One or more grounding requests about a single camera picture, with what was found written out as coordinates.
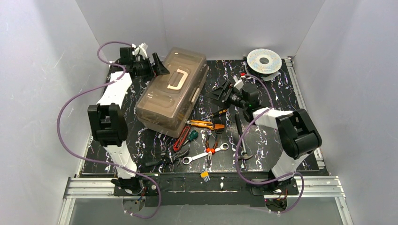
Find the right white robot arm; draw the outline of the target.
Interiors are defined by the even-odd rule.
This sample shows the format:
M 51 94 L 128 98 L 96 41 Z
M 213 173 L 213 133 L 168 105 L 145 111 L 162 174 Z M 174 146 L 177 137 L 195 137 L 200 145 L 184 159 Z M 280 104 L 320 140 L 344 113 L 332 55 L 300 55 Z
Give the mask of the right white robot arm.
M 290 182 L 299 164 L 322 144 L 322 138 L 305 109 L 280 111 L 263 107 L 259 101 L 258 87 L 253 83 L 235 84 L 225 81 L 205 96 L 221 107 L 234 105 L 243 109 L 243 115 L 249 125 L 266 126 L 278 131 L 283 152 L 277 163 L 268 172 L 265 181 L 251 181 L 237 173 L 241 179 L 251 185 L 269 185 L 272 189 Z

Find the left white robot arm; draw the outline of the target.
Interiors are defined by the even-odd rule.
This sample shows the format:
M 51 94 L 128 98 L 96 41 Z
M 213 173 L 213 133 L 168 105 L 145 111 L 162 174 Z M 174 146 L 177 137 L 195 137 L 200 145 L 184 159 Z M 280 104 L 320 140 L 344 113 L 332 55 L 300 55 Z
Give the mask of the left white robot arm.
M 100 100 L 88 107 L 88 117 L 94 140 L 111 156 L 115 164 L 126 167 L 117 170 L 117 178 L 112 183 L 122 189 L 138 189 L 137 165 L 129 153 L 126 139 L 128 126 L 121 110 L 127 90 L 136 77 L 147 82 L 156 76 L 167 75 L 169 70 L 162 64 L 157 53 L 154 62 L 147 55 L 147 45 L 120 48 L 120 58 L 111 65 L 109 83 Z

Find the beige plastic tool box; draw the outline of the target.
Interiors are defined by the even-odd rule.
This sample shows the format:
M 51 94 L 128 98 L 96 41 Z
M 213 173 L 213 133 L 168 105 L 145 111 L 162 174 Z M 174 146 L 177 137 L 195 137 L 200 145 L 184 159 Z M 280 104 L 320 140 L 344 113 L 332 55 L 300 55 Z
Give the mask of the beige plastic tool box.
M 178 138 L 205 84 L 207 57 L 173 47 L 163 65 L 169 74 L 149 82 L 135 105 L 136 116 L 146 128 Z

